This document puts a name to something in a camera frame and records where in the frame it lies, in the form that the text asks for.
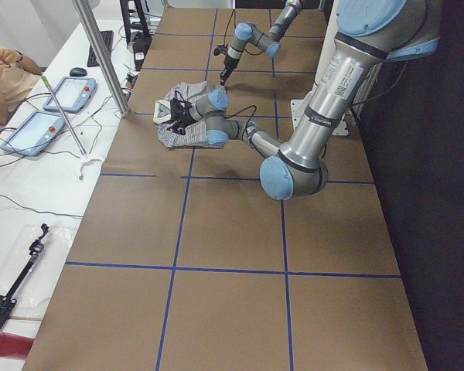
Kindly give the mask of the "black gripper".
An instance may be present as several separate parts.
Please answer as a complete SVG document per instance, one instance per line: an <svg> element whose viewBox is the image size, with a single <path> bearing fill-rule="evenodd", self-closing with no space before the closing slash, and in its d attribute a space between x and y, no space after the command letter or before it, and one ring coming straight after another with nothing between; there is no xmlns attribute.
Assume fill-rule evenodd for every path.
<svg viewBox="0 0 464 371"><path fill-rule="evenodd" d="M192 104L185 100L173 98L170 101L172 126L169 128L174 134L185 134L186 128L191 124L195 124L196 120L192 117L190 111Z"/></svg>
<svg viewBox="0 0 464 371"><path fill-rule="evenodd" d="M232 72L237 68L237 65L241 58L241 51L236 50L234 47L229 45L218 45L213 51L214 56L220 54L225 55L224 69L220 73L220 85L224 87L227 83L227 79L230 77Z"/></svg>

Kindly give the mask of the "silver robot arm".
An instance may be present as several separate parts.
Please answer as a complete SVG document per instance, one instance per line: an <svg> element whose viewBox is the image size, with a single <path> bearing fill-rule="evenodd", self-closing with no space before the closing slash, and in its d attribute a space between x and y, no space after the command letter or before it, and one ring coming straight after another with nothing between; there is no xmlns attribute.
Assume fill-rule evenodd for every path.
<svg viewBox="0 0 464 371"><path fill-rule="evenodd" d="M215 90L197 102L174 97L165 123L176 134L197 122L211 145L240 139L263 157L260 180L272 198L287 200L320 191L328 170L321 151L352 105L364 77L384 62L429 56L437 50L440 1L341 1L335 10L335 50L318 86L301 109L291 138L282 142L255 123L226 118L226 93Z"/></svg>
<svg viewBox="0 0 464 371"><path fill-rule="evenodd" d="M291 0L285 3L281 14L268 32L262 32L253 22L240 22L235 26L233 38L228 44L218 45L213 51L214 56L224 54L224 68L220 73L220 85L224 86L237 68L247 44L255 46L274 58L280 49L280 40L286 34L294 19L305 8L307 1Z"/></svg>

